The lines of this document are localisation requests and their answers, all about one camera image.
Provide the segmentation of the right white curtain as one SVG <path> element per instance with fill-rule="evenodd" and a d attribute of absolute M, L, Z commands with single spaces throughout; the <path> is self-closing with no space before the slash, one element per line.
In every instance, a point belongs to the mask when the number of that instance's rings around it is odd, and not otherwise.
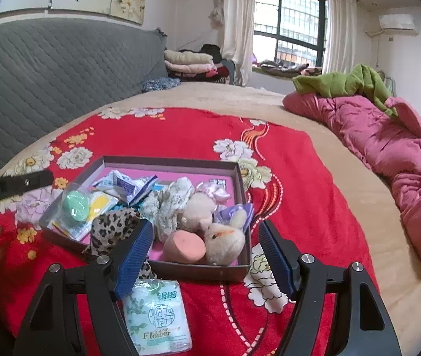
<path fill-rule="evenodd" d="M 323 73 L 349 73 L 357 39 L 357 0 L 328 0 L 328 38 Z"/>

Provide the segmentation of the cream plush with purple dress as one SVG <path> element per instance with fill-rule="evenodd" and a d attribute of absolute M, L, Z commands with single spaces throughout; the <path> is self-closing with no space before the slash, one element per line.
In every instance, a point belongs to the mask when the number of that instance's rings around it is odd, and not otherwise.
<path fill-rule="evenodd" d="M 214 222 L 204 234 L 206 260 L 217 266 L 230 266 L 241 254 L 254 214 L 252 203 L 218 206 Z"/>

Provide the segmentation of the white floral scrunchie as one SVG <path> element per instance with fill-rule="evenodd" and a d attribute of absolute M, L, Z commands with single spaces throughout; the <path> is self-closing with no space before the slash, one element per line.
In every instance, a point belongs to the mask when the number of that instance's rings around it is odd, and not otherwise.
<path fill-rule="evenodd" d="M 161 190 L 152 190 L 142 202 L 139 213 L 152 223 L 162 244 L 177 229 L 179 215 L 193 192 L 192 182 L 187 177 L 181 177 Z"/>

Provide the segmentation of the beige bed sheet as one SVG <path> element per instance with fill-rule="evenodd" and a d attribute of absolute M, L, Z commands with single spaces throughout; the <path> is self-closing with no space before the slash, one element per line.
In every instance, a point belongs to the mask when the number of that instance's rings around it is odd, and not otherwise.
<path fill-rule="evenodd" d="M 95 110 L 88 117 L 78 118 L 43 137 L 21 152 L 17 159 L 56 140 L 94 115 L 128 115 L 138 109 L 201 110 L 304 133 L 362 228 L 374 268 L 371 274 L 375 274 L 402 354 L 418 355 L 421 351 L 421 262 L 405 235 L 399 210 L 388 187 L 329 129 L 288 112 L 281 104 L 282 100 L 281 94 L 256 88 L 185 83 L 168 91 L 140 94 L 105 105 L 103 110 Z"/>

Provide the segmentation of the pink makeup sponge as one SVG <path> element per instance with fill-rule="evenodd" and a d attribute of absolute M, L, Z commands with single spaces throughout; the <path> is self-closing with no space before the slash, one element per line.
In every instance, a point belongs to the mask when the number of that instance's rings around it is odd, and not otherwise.
<path fill-rule="evenodd" d="M 166 239 L 164 259 L 178 264 L 196 264 L 206 255 L 206 245 L 195 233 L 176 230 Z"/>

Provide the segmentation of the leopard print scrunchie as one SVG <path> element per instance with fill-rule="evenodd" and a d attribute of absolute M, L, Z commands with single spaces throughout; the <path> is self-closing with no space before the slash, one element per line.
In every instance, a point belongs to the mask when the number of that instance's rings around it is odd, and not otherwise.
<path fill-rule="evenodd" d="M 100 255 L 109 255 L 119 242 L 133 233 L 140 221 L 141 215 L 133 208 L 100 214 L 92 222 L 90 242 L 82 252 L 85 260 L 92 261 Z"/>

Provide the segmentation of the left white curtain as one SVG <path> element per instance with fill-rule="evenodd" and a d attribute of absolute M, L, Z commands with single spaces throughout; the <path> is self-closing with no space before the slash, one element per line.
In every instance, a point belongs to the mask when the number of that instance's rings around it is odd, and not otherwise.
<path fill-rule="evenodd" d="M 222 55 L 235 65 L 234 82 L 245 86 L 251 75 L 255 0 L 213 0 L 213 27 L 223 30 Z"/>

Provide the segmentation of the window with dark frame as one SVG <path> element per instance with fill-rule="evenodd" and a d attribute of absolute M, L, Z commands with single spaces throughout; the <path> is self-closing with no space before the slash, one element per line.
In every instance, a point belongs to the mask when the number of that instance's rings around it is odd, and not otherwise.
<path fill-rule="evenodd" d="M 255 0 L 254 62 L 321 67 L 327 8 L 327 0 Z"/>

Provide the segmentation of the stack of folded blankets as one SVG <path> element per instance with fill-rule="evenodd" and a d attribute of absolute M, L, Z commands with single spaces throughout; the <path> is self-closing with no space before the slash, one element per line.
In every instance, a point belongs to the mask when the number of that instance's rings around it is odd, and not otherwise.
<path fill-rule="evenodd" d="M 164 51 L 169 78 L 187 82 L 234 84 L 234 63 L 224 59 L 216 44 L 204 44 L 199 51 Z"/>

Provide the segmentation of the white tissue pack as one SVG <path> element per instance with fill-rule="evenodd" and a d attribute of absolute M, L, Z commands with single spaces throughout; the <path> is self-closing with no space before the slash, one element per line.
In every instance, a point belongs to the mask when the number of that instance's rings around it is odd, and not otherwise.
<path fill-rule="evenodd" d="M 175 280 L 138 280 L 123 299 L 128 334 L 139 355 L 192 349 L 181 288 Z"/>

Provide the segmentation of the white blue wrappers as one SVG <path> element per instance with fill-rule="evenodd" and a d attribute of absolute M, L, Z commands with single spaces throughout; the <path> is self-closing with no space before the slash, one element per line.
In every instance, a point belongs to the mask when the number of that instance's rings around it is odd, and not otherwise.
<path fill-rule="evenodd" d="M 130 178 L 118 170 L 111 170 L 107 175 L 92 184 L 97 190 L 116 197 L 119 201 L 135 206 L 152 191 L 157 176 Z"/>

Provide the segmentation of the blankets on window sill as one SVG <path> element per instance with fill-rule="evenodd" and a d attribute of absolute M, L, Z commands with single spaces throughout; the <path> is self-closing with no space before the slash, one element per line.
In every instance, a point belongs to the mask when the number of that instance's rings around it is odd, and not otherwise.
<path fill-rule="evenodd" d="M 297 76 L 320 76 L 322 74 L 321 67 L 310 67 L 308 63 L 286 66 L 282 61 L 276 63 L 271 60 L 254 64 L 253 71 L 285 79 L 292 79 Z"/>

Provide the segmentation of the blue patterned cloth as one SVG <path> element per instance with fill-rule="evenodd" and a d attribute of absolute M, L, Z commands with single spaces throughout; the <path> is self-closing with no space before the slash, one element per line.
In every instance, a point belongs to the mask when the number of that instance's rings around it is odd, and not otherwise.
<path fill-rule="evenodd" d="M 178 78 L 161 77 L 145 80 L 142 84 L 142 93 L 169 90 L 178 87 L 181 80 Z"/>

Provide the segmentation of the grey quilted headboard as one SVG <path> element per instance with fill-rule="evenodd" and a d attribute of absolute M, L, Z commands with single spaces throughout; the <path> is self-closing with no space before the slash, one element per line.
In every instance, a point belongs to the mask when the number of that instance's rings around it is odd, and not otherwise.
<path fill-rule="evenodd" d="M 82 18 L 0 24 L 0 169 L 61 126 L 167 75 L 166 35 Z"/>

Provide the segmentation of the green sponge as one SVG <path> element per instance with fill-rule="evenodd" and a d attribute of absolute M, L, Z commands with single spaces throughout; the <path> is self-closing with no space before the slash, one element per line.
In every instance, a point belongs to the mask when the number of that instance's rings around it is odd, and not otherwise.
<path fill-rule="evenodd" d="M 118 201 L 117 197 L 95 187 L 72 183 L 47 208 L 40 226 L 81 242 L 89 236 L 94 219 L 116 206 Z"/>

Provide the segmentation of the cream plush with pink dress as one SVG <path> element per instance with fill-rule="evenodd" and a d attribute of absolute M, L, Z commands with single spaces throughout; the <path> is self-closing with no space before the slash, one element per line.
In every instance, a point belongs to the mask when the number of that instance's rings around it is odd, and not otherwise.
<path fill-rule="evenodd" d="M 185 204 L 179 219 L 179 228 L 196 233 L 206 231 L 214 219 L 219 205 L 225 205 L 231 195 L 222 185 L 201 182 Z"/>

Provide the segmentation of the shallow cardboard box tray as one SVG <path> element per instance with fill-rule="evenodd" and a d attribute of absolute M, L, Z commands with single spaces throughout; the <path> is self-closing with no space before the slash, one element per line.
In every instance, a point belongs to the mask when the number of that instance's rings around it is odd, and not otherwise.
<path fill-rule="evenodd" d="M 235 162 L 219 162 L 178 158 L 144 158 L 130 156 L 102 156 L 89 164 L 72 179 L 79 187 L 91 189 L 91 185 L 111 170 L 119 170 L 131 178 L 155 174 L 159 184 L 169 184 L 186 176 L 197 185 L 200 182 L 224 180 L 231 194 L 230 205 L 246 203 L 242 177 Z M 168 280 L 194 280 L 197 282 L 240 282 L 249 270 L 251 262 L 251 233 L 246 232 L 245 246 L 231 265 L 178 264 L 164 259 L 162 245 L 154 242 L 149 252 L 149 264 L 156 274 Z"/>

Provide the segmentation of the white air conditioner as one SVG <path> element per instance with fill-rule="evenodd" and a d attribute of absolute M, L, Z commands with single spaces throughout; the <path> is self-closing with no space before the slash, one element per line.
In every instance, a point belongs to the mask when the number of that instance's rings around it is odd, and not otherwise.
<path fill-rule="evenodd" d="M 379 16 L 384 31 L 416 31 L 415 19 L 410 14 L 386 14 Z"/>

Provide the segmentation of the red floral blanket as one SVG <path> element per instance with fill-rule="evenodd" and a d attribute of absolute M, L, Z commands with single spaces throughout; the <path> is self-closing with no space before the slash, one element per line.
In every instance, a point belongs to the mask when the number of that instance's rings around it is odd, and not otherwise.
<path fill-rule="evenodd" d="M 238 162 L 258 218 L 330 265 L 371 261 L 362 228 L 305 133 L 257 120 L 194 109 L 138 109 L 94 115 L 10 164 L 9 174 L 52 170 L 52 193 L 108 155 Z M 37 215 L 26 198 L 0 203 L 0 316 L 20 328 L 48 265 L 80 264 L 78 255 L 27 233 L 20 213 Z M 238 283 L 178 282 L 193 342 L 192 355 L 267 355 L 283 337 L 294 305 L 279 291 L 259 244 Z"/>

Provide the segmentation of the white curtain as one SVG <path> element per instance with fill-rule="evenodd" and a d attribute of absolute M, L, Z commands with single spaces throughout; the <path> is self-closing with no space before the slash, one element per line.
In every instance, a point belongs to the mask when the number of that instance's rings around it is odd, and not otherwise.
<path fill-rule="evenodd" d="M 245 86 L 251 75 L 255 0 L 213 0 L 213 27 L 223 30 L 222 55 L 235 65 L 234 82 Z"/>
<path fill-rule="evenodd" d="M 328 38 L 323 73 L 349 73 L 357 39 L 357 0 L 328 0 Z"/>

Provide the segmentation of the pink quilt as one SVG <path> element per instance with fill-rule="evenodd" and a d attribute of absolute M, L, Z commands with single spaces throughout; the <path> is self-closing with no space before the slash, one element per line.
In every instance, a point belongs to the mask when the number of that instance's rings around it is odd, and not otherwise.
<path fill-rule="evenodd" d="M 289 112 L 326 125 L 362 163 L 383 177 L 421 259 L 421 117 L 399 97 L 388 99 L 390 117 L 364 96 L 323 98 L 291 93 Z"/>

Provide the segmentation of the green blanket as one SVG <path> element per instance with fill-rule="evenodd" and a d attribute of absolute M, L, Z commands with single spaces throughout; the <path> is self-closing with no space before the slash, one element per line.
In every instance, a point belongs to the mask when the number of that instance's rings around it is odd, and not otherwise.
<path fill-rule="evenodd" d="M 357 64 L 348 74 L 335 71 L 320 76 L 297 76 L 293 79 L 293 84 L 299 94 L 316 93 L 331 99 L 343 96 L 365 96 L 389 117 L 398 116 L 395 109 L 385 105 L 386 100 L 392 97 L 391 91 L 380 74 L 365 64 Z"/>

